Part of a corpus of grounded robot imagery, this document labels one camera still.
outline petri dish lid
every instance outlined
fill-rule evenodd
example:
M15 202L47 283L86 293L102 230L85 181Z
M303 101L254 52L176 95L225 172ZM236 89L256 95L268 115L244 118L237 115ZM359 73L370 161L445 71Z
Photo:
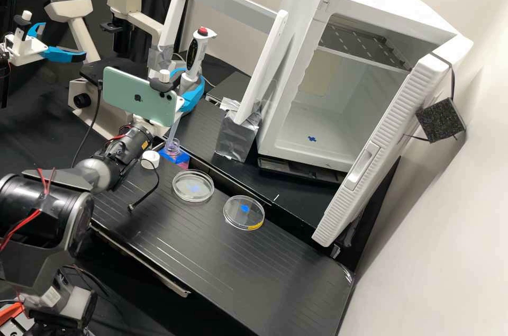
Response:
M255 230L265 220L265 210L255 199L248 196L233 196L224 204L224 217L235 228Z
M214 189L211 177L196 169L184 170L173 178L173 190L184 201L205 201L212 196Z

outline black table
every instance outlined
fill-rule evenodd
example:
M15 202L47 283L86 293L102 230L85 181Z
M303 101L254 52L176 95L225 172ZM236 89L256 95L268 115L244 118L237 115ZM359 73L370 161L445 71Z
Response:
M116 192L95 197L97 231L257 335L335 335L350 273L270 221L252 232L229 225L222 213L229 197L217 189L205 203L181 201L171 187L179 171L161 159L159 188L131 213L127 205L155 180L137 165Z

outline black knob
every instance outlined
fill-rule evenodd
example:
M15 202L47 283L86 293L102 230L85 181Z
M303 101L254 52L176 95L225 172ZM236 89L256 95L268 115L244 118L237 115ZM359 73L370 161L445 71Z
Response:
M92 100L87 93L75 95L73 101L77 108L89 107L92 104Z

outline yellow label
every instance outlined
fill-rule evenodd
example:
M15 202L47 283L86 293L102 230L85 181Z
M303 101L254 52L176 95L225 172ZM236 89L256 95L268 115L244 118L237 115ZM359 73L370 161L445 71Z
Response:
M265 220L261 221L260 223L256 224L256 225L251 225L251 226L248 226L247 227L247 230L255 230L255 229L259 229L261 227L261 225L263 225L263 222Z

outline white bottle cap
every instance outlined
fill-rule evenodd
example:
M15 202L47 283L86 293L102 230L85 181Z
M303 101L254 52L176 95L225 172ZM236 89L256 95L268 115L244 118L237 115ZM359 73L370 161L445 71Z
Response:
M171 78L171 71L169 71L168 69L162 69L159 73L160 73L160 81L168 83Z
M153 169L153 167L157 168L159 166L160 155L155 151L145 151L143 152L143 156L141 156L141 166L146 169Z
M30 21L30 19L32 18L32 12L23 11L23 13L21 14L21 18L24 20Z

